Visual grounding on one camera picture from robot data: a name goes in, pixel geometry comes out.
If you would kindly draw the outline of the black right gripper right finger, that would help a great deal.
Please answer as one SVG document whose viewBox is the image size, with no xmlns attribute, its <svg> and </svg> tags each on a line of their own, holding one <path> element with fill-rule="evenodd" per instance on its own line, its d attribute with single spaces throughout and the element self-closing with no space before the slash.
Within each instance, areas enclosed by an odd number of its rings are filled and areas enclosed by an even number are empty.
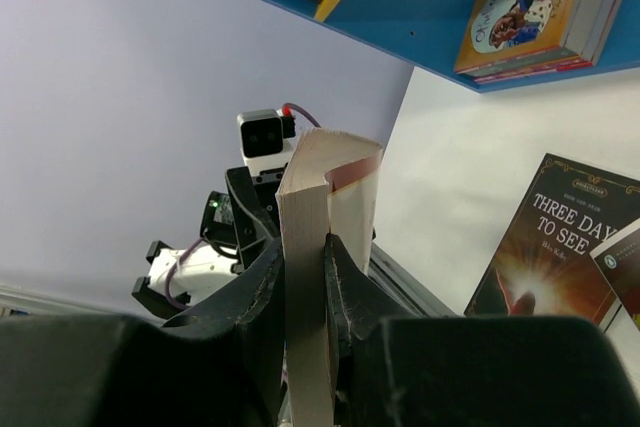
<svg viewBox="0 0 640 427">
<path fill-rule="evenodd" d="M 323 252 L 329 372 L 339 426 L 399 426 L 392 322 L 411 313 L 352 260 L 339 236 Z"/>
</svg>

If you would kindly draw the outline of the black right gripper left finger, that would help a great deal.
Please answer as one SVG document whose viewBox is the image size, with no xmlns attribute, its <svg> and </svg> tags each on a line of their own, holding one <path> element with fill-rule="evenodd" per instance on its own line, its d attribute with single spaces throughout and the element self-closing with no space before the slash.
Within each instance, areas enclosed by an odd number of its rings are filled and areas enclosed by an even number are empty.
<svg viewBox="0 0 640 427">
<path fill-rule="evenodd" d="M 284 257 L 272 240 L 251 266 L 163 328 L 184 339 L 194 426 L 275 426 L 282 403 Z"/>
</svg>

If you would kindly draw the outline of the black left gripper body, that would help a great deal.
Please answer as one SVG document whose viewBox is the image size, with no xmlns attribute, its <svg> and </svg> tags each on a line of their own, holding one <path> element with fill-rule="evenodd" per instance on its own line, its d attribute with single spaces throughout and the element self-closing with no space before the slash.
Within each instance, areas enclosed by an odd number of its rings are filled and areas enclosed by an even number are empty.
<svg viewBox="0 0 640 427">
<path fill-rule="evenodd" d="M 227 191 L 213 191 L 205 203 L 199 229 L 202 240 L 232 261 L 239 275 L 279 236 L 275 193 L 284 174 L 282 167 L 253 176 L 247 167 L 226 171 Z"/>
</svg>

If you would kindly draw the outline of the dark orange cover book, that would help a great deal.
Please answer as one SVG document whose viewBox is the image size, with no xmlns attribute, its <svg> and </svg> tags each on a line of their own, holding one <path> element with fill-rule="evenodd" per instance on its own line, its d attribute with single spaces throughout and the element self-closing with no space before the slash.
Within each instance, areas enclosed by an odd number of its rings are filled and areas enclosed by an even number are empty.
<svg viewBox="0 0 640 427">
<path fill-rule="evenodd" d="M 285 342 L 292 422 L 334 423 L 336 367 L 327 326 L 324 245 L 340 237 L 356 267 L 368 269 L 384 148 L 339 131 L 304 133 L 276 201 L 285 263 Z"/>
</svg>

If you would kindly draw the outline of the Huckleberry Finn paperback book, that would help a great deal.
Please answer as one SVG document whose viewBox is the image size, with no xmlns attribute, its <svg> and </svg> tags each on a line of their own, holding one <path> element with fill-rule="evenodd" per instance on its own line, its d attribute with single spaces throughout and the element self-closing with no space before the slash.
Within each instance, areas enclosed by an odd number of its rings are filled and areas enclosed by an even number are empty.
<svg viewBox="0 0 640 427">
<path fill-rule="evenodd" d="M 608 237 L 590 257 L 639 328 L 639 219 Z"/>
</svg>

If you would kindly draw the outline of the Othello picture book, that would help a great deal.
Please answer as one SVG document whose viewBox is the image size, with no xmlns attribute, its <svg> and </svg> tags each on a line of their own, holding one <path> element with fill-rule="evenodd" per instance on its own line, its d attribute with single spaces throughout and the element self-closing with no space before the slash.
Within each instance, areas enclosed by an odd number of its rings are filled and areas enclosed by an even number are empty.
<svg viewBox="0 0 640 427">
<path fill-rule="evenodd" d="M 577 0 L 475 0 L 454 72 L 482 77 L 495 65 L 563 46 Z"/>
</svg>

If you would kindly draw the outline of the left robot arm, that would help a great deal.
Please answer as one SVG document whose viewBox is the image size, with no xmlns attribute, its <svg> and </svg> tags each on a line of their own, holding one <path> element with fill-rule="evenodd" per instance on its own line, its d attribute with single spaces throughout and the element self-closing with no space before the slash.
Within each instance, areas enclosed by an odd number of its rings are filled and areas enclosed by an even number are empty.
<svg viewBox="0 0 640 427">
<path fill-rule="evenodd" d="M 151 243 L 149 272 L 136 279 L 132 297 L 168 320 L 242 275 L 277 236 L 275 193 L 283 174 L 282 167 L 258 174 L 247 167 L 229 169 L 227 190 L 212 191 L 205 202 L 193 245 L 174 249 L 161 240 Z"/>
</svg>

